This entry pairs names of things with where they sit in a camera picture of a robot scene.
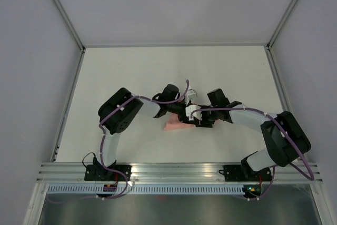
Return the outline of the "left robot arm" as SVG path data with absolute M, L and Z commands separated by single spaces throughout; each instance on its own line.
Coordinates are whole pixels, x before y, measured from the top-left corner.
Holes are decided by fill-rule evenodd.
M 174 85 L 167 85 L 162 93 L 152 98 L 135 95 L 122 87 L 112 95 L 98 110 L 98 127 L 103 131 L 100 144 L 100 165 L 96 174 L 104 181 L 114 177 L 116 151 L 121 133 L 125 131 L 137 114 L 155 118 L 164 114 L 169 105 L 184 101 L 189 90 L 189 81 L 183 93 Z

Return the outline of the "pink satin napkin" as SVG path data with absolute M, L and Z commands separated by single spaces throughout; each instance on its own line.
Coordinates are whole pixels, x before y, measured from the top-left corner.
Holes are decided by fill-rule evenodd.
M 164 105 L 164 112 L 171 114 L 164 130 L 169 131 L 191 127 L 212 128 L 214 123 L 220 119 L 216 113 L 211 111 L 194 112 L 195 110 L 211 108 L 211 106 L 193 104 L 192 102 L 186 105 L 183 101 Z

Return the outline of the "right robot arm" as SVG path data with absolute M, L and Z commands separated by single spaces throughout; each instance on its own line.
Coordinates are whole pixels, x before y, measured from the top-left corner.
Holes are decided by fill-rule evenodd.
M 241 160 L 240 173 L 246 180 L 253 180 L 261 170 L 270 167 L 295 168 L 305 178 L 314 180 L 304 154 L 311 143 L 289 111 L 267 113 L 247 107 L 239 101 L 230 102 L 221 89 L 208 93 L 211 105 L 190 104 L 185 109 L 189 121 L 196 126 L 212 127 L 217 120 L 245 126 L 263 136 L 265 148 Z

